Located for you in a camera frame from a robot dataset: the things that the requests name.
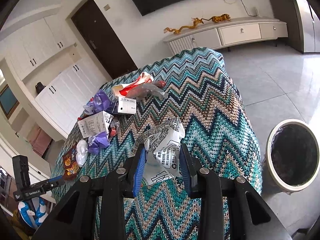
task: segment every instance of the golden tiger figurine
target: golden tiger figurine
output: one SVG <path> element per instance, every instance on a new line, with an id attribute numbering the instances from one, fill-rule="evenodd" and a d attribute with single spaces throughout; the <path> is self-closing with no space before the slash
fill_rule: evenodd
<path id="1" fill-rule="evenodd" d="M 210 19 L 204 19 L 204 18 L 201 18 L 201 19 L 199 19 L 199 18 L 192 18 L 193 19 L 193 25 L 192 26 L 182 26 L 182 27 L 180 27 L 180 29 L 170 29 L 169 27 L 167 27 L 167 28 L 165 28 L 164 30 L 163 30 L 163 32 L 164 33 L 166 33 L 166 32 L 173 32 L 173 34 L 179 34 L 179 33 L 181 33 L 181 30 L 182 29 L 184 29 L 184 28 L 188 28 L 188 29 L 195 29 L 195 28 L 197 28 L 197 25 L 199 24 L 199 23 L 204 23 L 203 22 L 203 20 L 205 20 L 205 21 L 210 21 L 210 20 L 212 20 L 213 22 L 215 22 L 215 23 L 219 23 L 219 22 L 222 22 L 222 21 L 224 21 L 224 20 L 227 20 L 227 21 L 230 21 L 230 19 L 231 19 L 231 17 L 230 17 L 230 15 L 228 15 L 228 14 L 222 14 L 221 16 L 212 16 Z"/>
<path id="2" fill-rule="evenodd" d="M 188 29 L 195 29 L 195 28 L 197 28 L 197 25 L 199 24 L 199 23 L 204 23 L 203 21 L 202 21 L 202 19 L 199 19 L 199 18 L 192 18 L 193 19 L 193 26 L 182 26 L 182 27 L 180 27 L 180 29 L 170 29 L 169 27 L 167 27 L 167 28 L 165 28 L 164 30 L 163 30 L 163 32 L 164 33 L 166 33 L 166 32 L 173 32 L 174 34 L 179 34 L 179 33 L 181 33 L 181 30 L 182 29 L 184 29 L 184 28 L 188 28 Z"/>
<path id="3" fill-rule="evenodd" d="M 202 18 L 201 20 L 206 20 L 206 21 L 210 21 L 212 20 L 214 23 L 219 23 L 222 21 L 230 21 L 231 17 L 228 14 L 222 14 L 221 16 L 212 16 L 209 20 Z"/>

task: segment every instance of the tv stand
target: tv stand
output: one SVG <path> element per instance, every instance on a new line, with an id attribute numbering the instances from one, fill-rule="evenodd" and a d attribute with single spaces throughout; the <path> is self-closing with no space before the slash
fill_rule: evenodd
<path id="1" fill-rule="evenodd" d="M 196 29 L 183 30 L 164 38 L 172 54 L 184 49 L 207 47 L 222 49 L 257 41 L 288 37 L 287 24 L 269 17 L 241 17 L 220 23 L 198 25 Z"/>

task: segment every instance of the metal screw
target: metal screw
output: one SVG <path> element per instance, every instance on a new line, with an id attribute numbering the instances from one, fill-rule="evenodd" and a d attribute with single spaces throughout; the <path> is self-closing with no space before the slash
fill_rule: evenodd
<path id="1" fill-rule="evenodd" d="M 209 170 L 207 168 L 201 168 L 199 171 L 202 174 L 208 174 L 209 173 Z"/>
<path id="2" fill-rule="evenodd" d="M 87 182 L 88 180 L 89 180 L 89 176 L 87 176 L 87 175 L 83 175 L 80 177 L 81 182 Z"/>
<path id="3" fill-rule="evenodd" d="M 125 168 L 118 168 L 117 169 L 118 174 L 124 174 L 125 173 Z"/>
<path id="4" fill-rule="evenodd" d="M 242 176 L 237 177 L 237 182 L 239 183 L 244 183 L 245 182 L 245 178 Z"/>

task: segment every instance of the small white box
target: small white box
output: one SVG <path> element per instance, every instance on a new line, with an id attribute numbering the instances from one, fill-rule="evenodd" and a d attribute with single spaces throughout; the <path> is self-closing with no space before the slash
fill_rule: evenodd
<path id="1" fill-rule="evenodd" d="M 137 100 L 118 97 L 118 114 L 135 114 L 137 112 Z"/>
<path id="2" fill-rule="evenodd" d="M 101 132 L 107 132 L 107 134 L 109 134 L 108 128 L 112 118 L 113 115 L 108 114 L 105 111 L 101 111 L 78 121 L 78 126 L 83 138 L 87 138 Z"/>

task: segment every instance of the teal chevron pattern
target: teal chevron pattern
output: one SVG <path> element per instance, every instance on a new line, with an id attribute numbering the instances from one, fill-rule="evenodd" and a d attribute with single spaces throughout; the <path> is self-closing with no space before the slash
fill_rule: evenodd
<path id="1" fill-rule="evenodd" d="M 98 155 L 89 155 L 77 178 L 102 177 L 118 168 L 128 157 L 142 132 L 168 118 L 179 116 L 186 130 L 182 140 L 204 167 L 220 176 L 244 176 L 261 192 L 260 150 L 244 111 L 241 96 L 224 68 L 222 54 L 207 48 L 181 53 L 146 65 L 137 71 L 106 83 L 102 89 L 113 98 L 111 87 L 133 82 L 141 72 L 155 80 L 165 80 L 168 99 L 147 97 L 137 103 L 135 115 L 122 115 L 121 132 L 111 146 Z M 63 174 L 62 155 L 82 138 L 75 124 L 57 161 L 52 177 Z M 75 181 L 53 190 L 59 201 Z M 128 239 L 196 239 L 200 199 L 189 199 L 181 177 L 141 188 L 133 202 L 124 201 Z M 99 238 L 100 205 L 97 206 L 95 238 Z M 224 222 L 228 237 L 228 207 L 224 200 Z"/>

